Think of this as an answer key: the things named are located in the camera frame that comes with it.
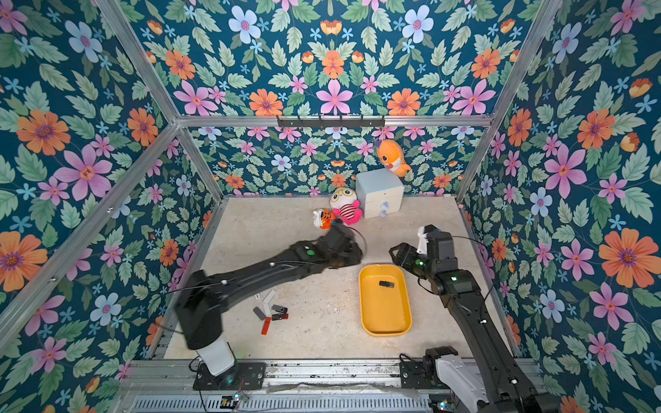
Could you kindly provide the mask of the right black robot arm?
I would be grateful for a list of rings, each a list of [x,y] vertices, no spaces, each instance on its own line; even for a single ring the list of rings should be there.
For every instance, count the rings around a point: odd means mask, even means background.
[[[428,375],[452,391],[461,412],[557,412],[556,397],[535,387],[499,335],[476,278],[459,268],[454,237],[427,225],[418,229],[418,238],[417,247],[392,247],[392,263],[430,283],[432,294],[458,324],[480,372],[466,368],[446,347],[426,351]]]

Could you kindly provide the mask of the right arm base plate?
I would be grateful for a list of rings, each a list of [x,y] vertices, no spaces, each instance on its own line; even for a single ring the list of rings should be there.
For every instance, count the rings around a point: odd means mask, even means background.
[[[439,387],[432,373],[425,369],[425,364],[407,354],[399,354],[399,373],[401,387],[404,389],[428,390]]]

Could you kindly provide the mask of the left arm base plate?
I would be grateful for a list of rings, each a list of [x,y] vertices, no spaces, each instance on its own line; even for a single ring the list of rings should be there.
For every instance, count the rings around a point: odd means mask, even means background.
[[[196,369],[193,388],[202,392],[260,390],[263,386],[265,370],[264,362],[240,361],[225,373],[214,376],[202,362]]]

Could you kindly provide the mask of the red usb drive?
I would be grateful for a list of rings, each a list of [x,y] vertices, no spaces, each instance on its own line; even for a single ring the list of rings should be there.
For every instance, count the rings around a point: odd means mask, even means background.
[[[269,329],[270,329],[271,322],[272,322],[272,318],[266,318],[266,319],[264,320],[264,322],[263,322],[263,328],[262,328],[262,330],[261,330],[261,334],[262,334],[263,336],[266,336],[266,335],[268,334]]]

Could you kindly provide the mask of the gray usb drive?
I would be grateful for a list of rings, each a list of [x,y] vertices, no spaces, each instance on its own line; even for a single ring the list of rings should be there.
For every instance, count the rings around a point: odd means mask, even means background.
[[[263,311],[259,307],[254,307],[253,312],[261,321],[266,320],[267,316],[263,313]]]

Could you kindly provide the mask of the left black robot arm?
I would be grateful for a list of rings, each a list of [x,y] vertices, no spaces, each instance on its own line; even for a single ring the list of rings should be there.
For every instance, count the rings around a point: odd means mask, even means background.
[[[177,289],[179,296],[174,306],[186,345],[196,351],[212,377],[232,378],[239,363],[224,337],[224,313],[265,290],[327,269],[356,266],[362,259],[363,250],[354,232],[337,224],[318,239],[296,242],[245,268],[214,275],[197,270],[184,287]]]

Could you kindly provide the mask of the white long usb drive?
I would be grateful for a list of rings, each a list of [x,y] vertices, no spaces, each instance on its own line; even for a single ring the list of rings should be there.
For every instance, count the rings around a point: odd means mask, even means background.
[[[271,309],[271,304],[273,299],[275,298],[277,294],[277,291],[275,289],[271,289],[266,297],[263,299],[262,305],[263,305],[263,312],[266,315],[267,318],[272,317],[272,309]]]

